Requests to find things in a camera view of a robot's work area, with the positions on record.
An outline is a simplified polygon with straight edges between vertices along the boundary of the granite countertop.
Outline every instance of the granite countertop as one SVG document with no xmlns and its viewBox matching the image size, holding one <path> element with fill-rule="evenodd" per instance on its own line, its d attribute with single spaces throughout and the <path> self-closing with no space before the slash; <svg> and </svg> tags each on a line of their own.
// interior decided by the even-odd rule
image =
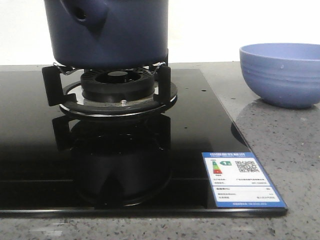
<svg viewBox="0 0 320 240">
<path fill-rule="evenodd" d="M 259 100 L 239 62 L 173 63 L 200 69 L 278 191 L 288 213 L 275 218 L 2 218 L 1 240 L 319 239 L 320 104 L 293 110 Z M 13 66 L 12 70 L 40 70 Z"/>
</svg>

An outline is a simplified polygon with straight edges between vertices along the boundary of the blue ceramic bowl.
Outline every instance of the blue ceramic bowl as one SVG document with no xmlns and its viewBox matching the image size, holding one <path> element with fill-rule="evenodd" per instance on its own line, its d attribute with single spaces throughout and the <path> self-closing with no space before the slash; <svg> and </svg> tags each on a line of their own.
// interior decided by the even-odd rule
<svg viewBox="0 0 320 240">
<path fill-rule="evenodd" d="M 320 45 L 247 45 L 240 64 L 246 84 L 267 103 L 302 109 L 320 102 Z"/>
</svg>

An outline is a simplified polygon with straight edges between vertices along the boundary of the black glass cooktop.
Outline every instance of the black glass cooktop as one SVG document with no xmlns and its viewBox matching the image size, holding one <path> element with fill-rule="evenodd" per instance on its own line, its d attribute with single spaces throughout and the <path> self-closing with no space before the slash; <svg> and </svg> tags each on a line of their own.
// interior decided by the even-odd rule
<svg viewBox="0 0 320 240">
<path fill-rule="evenodd" d="M 174 69 L 171 80 L 171 109 L 119 124 L 49 107 L 40 71 L 0 72 L 0 216 L 284 214 L 216 207 L 202 152 L 250 150 L 199 70 Z"/>
</svg>

